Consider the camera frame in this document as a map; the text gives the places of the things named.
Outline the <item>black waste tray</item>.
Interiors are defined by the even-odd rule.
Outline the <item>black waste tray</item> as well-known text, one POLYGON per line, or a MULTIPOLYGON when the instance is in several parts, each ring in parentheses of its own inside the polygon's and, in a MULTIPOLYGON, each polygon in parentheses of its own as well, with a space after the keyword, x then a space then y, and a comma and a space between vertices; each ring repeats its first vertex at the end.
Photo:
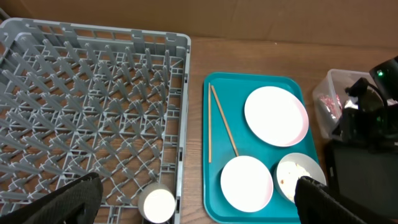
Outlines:
POLYGON ((328 185, 374 213, 397 218, 397 153, 330 141, 324 147, 328 185))

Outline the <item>large white plate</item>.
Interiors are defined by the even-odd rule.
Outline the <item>large white plate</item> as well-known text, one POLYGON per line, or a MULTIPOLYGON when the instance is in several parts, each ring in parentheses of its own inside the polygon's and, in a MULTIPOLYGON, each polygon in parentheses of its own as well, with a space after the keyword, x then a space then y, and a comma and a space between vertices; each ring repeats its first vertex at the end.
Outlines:
POLYGON ((298 144, 309 129, 303 103, 291 92, 276 86, 252 91, 244 104, 244 116, 260 140, 277 147, 298 144))

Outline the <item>small white bowl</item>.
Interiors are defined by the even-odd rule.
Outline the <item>small white bowl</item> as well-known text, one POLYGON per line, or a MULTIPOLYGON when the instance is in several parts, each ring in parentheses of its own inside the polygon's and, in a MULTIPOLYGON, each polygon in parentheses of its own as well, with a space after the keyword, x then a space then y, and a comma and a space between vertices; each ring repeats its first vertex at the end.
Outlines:
POLYGON ((227 162, 221 172, 220 185, 228 203, 246 213, 265 208, 274 191, 270 171, 251 156, 238 156, 227 162))

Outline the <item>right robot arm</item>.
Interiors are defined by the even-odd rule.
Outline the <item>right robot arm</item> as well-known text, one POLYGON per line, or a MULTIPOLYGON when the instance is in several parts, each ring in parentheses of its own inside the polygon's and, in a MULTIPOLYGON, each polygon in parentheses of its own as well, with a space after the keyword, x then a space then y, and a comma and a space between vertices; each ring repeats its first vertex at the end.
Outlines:
POLYGON ((397 146, 397 57, 374 68, 366 78, 359 78, 345 88, 354 105, 342 109, 342 115, 331 131, 333 139, 355 145, 397 146))

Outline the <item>wooden chopstick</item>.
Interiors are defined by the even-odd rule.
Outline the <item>wooden chopstick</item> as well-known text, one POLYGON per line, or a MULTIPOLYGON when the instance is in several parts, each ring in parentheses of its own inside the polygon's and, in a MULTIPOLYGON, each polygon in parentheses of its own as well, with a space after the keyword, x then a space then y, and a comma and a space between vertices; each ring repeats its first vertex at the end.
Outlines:
POLYGON ((231 132, 231 130, 230 130, 230 127, 229 127, 228 121, 227 121, 227 119, 226 119, 226 116, 224 115, 224 111, 223 111, 222 105, 221 105, 221 103, 220 103, 220 100, 219 100, 219 98, 218 98, 218 95, 217 95, 217 92, 216 92, 216 90, 215 90, 215 87, 214 87, 213 85, 210 85, 210 88, 211 88, 211 91, 212 91, 212 93, 213 93, 213 95, 214 95, 214 97, 215 97, 216 104, 217 104, 218 109, 219 109, 219 111, 220 111, 220 115, 221 115, 222 120, 223 120, 223 122, 224 122, 224 126, 225 126, 225 128, 226 128, 226 132, 228 133, 228 137, 229 137, 229 140, 230 140, 231 145, 232 145, 232 147, 233 147, 233 151, 234 151, 234 153, 235 153, 235 156, 238 157, 238 156, 239 156, 239 152, 238 152, 238 150, 237 150, 237 148, 236 148, 236 143, 235 143, 235 141, 234 141, 234 139, 233 139, 233 135, 232 135, 232 132, 231 132))

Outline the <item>grey dishwasher rack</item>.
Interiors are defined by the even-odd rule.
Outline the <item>grey dishwasher rack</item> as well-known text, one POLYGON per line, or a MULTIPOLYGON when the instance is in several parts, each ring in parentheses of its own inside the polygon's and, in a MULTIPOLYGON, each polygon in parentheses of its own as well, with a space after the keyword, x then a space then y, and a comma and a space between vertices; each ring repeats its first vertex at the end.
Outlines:
POLYGON ((145 223, 144 188, 180 209, 192 42, 173 32, 1 22, 1 215, 96 172, 96 223, 145 223))

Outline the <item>clear plastic waste bin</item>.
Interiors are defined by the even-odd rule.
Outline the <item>clear plastic waste bin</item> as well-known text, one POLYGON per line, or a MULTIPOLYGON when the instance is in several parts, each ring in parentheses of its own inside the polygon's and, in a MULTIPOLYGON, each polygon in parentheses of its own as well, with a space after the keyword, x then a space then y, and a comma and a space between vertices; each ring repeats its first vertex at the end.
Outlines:
POLYGON ((345 89, 353 86, 360 78, 375 85, 369 73, 331 69, 313 90, 315 113, 324 139, 333 139, 332 132, 337 128, 343 109, 358 109, 358 99, 348 96, 345 89))

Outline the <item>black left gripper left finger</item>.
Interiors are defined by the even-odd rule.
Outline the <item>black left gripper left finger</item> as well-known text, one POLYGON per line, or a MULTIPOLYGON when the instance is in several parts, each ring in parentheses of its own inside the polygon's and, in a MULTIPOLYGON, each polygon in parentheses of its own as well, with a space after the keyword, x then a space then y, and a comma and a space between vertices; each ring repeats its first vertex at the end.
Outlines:
POLYGON ((1 217, 1 224, 93 223, 102 198, 100 176, 91 172, 1 217))

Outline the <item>red snack wrapper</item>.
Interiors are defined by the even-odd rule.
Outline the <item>red snack wrapper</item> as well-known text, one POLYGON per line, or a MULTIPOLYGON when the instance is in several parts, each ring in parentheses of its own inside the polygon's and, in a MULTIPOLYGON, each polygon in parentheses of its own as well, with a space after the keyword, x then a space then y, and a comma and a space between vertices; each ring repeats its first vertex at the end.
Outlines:
POLYGON ((342 105, 340 98, 336 95, 336 98, 328 95, 321 95, 318 97, 321 104, 326 107, 326 111, 331 115, 333 119, 339 119, 341 116, 342 105))

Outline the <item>white cup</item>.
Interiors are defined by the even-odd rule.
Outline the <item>white cup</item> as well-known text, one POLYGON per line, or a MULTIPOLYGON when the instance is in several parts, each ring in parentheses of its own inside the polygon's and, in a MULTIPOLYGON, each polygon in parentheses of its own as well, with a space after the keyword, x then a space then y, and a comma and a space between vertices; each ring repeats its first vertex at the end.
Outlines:
POLYGON ((169 188, 161 183, 151 183, 139 195, 140 214, 152 223, 165 223, 175 212, 176 201, 169 188))

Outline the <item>grey bowl with rice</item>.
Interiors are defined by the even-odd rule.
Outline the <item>grey bowl with rice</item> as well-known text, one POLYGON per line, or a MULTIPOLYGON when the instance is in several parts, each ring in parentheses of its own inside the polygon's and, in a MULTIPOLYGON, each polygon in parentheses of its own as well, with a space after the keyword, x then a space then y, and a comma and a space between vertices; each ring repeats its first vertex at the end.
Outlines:
POLYGON ((307 176, 326 185, 326 177, 320 165, 306 154, 293 152, 277 164, 273 181, 277 191, 286 200, 295 203, 295 189, 299 178, 307 176))

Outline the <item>teal serving tray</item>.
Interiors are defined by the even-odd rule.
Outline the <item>teal serving tray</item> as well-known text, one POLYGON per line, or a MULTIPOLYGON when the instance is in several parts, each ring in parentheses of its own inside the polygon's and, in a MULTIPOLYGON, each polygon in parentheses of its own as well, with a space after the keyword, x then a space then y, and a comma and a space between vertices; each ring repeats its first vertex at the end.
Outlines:
POLYGON ((215 87, 228 121, 236 148, 240 155, 259 159, 269 169, 285 155, 299 152, 317 160, 317 151, 309 131, 304 139, 291 147, 271 146, 260 140, 247 125, 244 103, 249 94, 262 86, 283 88, 300 101, 303 100, 299 85, 288 77, 252 75, 244 73, 214 72, 203 84, 203 204, 207 214, 218 223, 299 223, 296 206, 284 199, 278 191, 262 210, 241 212, 225 199, 220 185, 224 165, 235 157, 224 122, 211 91, 215 87))

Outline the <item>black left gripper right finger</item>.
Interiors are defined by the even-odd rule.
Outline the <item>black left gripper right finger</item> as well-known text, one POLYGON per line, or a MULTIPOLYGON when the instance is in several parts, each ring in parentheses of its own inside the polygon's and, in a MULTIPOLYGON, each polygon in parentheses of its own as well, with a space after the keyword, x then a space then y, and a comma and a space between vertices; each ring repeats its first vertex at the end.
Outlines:
POLYGON ((297 181, 294 204, 301 223, 383 224, 386 219, 330 190, 317 180, 303 176, 297 181))

